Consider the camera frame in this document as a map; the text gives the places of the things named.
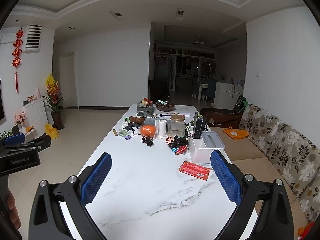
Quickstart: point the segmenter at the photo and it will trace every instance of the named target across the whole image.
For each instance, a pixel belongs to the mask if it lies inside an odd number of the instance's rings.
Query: baseboard
[[[90,110],[129,110],[129,108],[126,106],[79,106],[79,109]]]

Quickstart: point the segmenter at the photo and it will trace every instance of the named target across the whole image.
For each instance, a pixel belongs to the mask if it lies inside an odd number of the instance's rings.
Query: pink flower bouquet
[[[21,124],[27,119],[26,114],[22,111],[19,114],[14,115],[14,124]]]

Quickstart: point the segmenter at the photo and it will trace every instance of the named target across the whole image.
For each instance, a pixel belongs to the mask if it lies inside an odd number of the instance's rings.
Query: red chinese knot decoration
[[[13,62],[12,62],[12,66],[14,66],[16,68],[16,75],[15,75],[15,79],[16,79],[16,91],[17,93],[19,92],[18,90],[18,73],[17,73],[17,67],[19,66],[20,62],[21,62],[21,58],[19,58],[20,53],[22,52],[22,50],[20,49],[23,41],[21,40],[22,36],[24,35],[22,28],[16,33],[17,36],[17,40],[14,42],[14,47],[15,50],[12,52],[13,55]]]

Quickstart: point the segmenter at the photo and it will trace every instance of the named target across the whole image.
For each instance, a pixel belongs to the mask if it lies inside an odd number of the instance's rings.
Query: white storage box
[[[216,132],[206,132],[207,138],[210,140],[210,144],[212,145],[212,148],[207,148],[202,135],[199,139],[193,138],[193,132],[191,132],[191,137],[189,141],[189,152],[191,156],[191,161],[195,164],[205,164],[205,163],[211,163],[210,157],[211,153],[214,150],[219,150],[221,153],[224,151],[224,144],[219,138],[218,134]]]

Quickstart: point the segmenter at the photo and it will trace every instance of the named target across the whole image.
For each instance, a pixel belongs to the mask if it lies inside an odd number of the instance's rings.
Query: silver bolt
[[[282,185],[282,180],[281,179],[276,179],[276,184],[278,184],[279,186]]]
[[[40,187],[44,187],[46,184],[47,184],[47,182],[45,180],[42,180],[39,185],[40,185]]]
[[[76,177],[76,176],[70,176],[69,179],[68,179],[68,181],[69,181],[70,183],[74,183],[76,180],[77,180],[77,177]]]
[[[253,176],[252,176],[251,174],[247,174],[247,175],[245,176],[245,179],[246,179],[247,181],[253,181]]]

